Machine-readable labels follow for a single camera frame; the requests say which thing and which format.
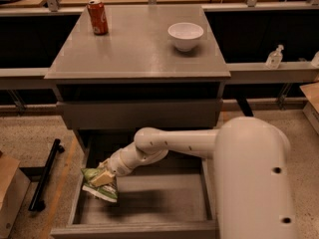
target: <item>black metal stand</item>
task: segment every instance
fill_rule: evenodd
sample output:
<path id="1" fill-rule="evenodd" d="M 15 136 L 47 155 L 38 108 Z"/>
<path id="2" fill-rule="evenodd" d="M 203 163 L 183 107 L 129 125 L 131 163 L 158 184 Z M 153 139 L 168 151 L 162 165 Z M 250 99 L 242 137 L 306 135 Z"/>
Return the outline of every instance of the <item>black metal stand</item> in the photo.
<path id="1" fill-rule="evenodd" d="M 28 177 L 41 176 L 29 206 L 29 211 L 42 211 L 46 207 L 45 202 L 40 200 L 40 198 L 49 177 L 50 169 L 56 156 L 56 152 L 64 152 L 64 148 L 60 145 L 60 142 L 61 141 L 59 139 L 54 140 L 49 157 L 44 167 L 20 168 Z"/>
<path id="2" fill-rule="evenodd" d="M 244 115 L 246 117 L 253 117 L 253 112 L 251 110 L 251 107 L 250 107 L 246 97 L 243 97 L 243 96 L 236 97 L 236 100 L 237 100 L 242 112 L 244 113 Z"/>

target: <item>bottle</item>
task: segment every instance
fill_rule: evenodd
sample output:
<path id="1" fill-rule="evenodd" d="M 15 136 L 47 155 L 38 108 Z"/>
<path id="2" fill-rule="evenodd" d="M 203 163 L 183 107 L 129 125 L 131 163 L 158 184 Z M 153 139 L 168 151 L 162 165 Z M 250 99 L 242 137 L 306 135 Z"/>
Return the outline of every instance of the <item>bottle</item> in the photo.
<path id="1" fill-rule="evenodd" d="M 311 66 L 313 66 L 315 68 L 319 68 L 319 52 L 317 52 L 315 54 L 315 56 L 313 57 L 313 59 L 311 61 Z"/>
<path id="2" fill-rule="evenodd" d="M 278 45 L 278 48 L 271 52 L 268 56 L 268 59 L 266 61 L 266 67 L 270 69 L 277 69 L 279 68 L 280 62 L 282 60 L 282 53 L 283 45 Z"/>

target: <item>speckled floor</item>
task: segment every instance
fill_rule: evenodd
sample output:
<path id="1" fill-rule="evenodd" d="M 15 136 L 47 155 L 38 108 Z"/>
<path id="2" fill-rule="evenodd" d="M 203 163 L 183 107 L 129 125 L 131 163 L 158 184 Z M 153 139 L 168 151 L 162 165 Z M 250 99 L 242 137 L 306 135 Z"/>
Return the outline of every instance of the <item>speckled floor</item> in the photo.
<path id="1" fill-rule="evenodd" d="M 256 111 L 257 118 L 274 124 L 286 133 L 292 144 L 288 172 L 295 201 L 300 239 L 319 239 L 319 135 L 301 110 Z M 242 116 L 224 112 L 219 124 Z M 74 134 L 59 116 L 1 116 L 0 149 L 21 160 L 21 165 L 44 165 L 55 138 L 65 152 L 57 154 L 44 193 L 47 207 L 31 213 L 28 207 L 37 183 L 32 182 L 13 226 L 10 238 L 50 238 L 52 227 L 66 226 L 80 175 L 83 152 Z"/>

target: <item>gray countertop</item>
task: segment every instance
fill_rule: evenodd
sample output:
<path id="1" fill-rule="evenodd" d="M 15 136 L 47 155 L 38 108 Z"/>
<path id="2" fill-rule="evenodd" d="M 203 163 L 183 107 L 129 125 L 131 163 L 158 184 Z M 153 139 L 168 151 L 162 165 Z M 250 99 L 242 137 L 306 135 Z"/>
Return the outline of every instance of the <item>gray countertop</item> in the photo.
<path id="1" fill-rule="evenodd" d="M 46 79 L 228 79 L 230 73 L 200 5 L 106 6 L 109 34 L 93 34 L 85 9 Z M 170 25 L 204 29 L 199 45 L 179 52 Z"/>

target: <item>red soda can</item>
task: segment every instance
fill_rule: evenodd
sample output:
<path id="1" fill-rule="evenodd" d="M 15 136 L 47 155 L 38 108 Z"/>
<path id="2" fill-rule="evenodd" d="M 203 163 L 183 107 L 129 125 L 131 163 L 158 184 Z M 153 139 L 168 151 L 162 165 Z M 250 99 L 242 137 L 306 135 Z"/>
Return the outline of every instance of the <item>red soda can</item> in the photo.
<path id="1" fill-rule="evenodd" d="M 93 32 L 96 35 L 105 35 L 109 32 L 108 21 L 104 4 L 100 0 L 91 0 L 87 4 Z"/>

